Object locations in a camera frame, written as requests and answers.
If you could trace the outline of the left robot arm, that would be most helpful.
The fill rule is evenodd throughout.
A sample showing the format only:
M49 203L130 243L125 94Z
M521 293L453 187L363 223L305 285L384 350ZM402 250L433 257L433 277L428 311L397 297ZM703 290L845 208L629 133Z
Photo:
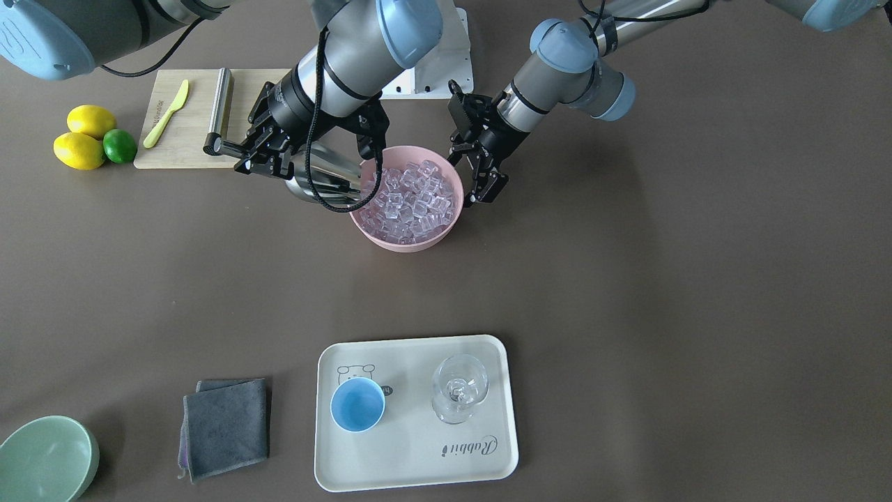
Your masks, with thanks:
M611 68L606 55L669 25L706 13L711 1L579 2L577 20L542 20L531 34L530 57L496 96L465 92L448 83L448 109L455 124L448 162L466 160L472 185L462 207L493 202L509 176L502 163L515 153L555 106L564 105L600 121L627 115L636 99L633 80Z

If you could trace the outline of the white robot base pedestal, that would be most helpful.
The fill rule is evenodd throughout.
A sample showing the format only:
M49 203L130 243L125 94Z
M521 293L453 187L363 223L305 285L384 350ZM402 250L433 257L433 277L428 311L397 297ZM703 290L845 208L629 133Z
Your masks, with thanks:
M440 42L418 64L395 77L385 88L383 100L448 100L449 82L465 94L474 92L471 42L466 9L454 1L439 1L443 16Z

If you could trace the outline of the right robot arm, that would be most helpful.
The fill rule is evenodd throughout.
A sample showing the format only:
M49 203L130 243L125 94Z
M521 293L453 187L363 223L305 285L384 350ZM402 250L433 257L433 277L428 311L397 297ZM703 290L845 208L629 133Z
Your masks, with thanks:
M214 20L229 1L3 1L2 55L46 80L92 73L179 29ZM298 159L331 128L357 135L360 155L385 149L383 88L440 42L434 1L313 1L321 38L280 82L267 83L246 138L223 144L242 174L291 180Z

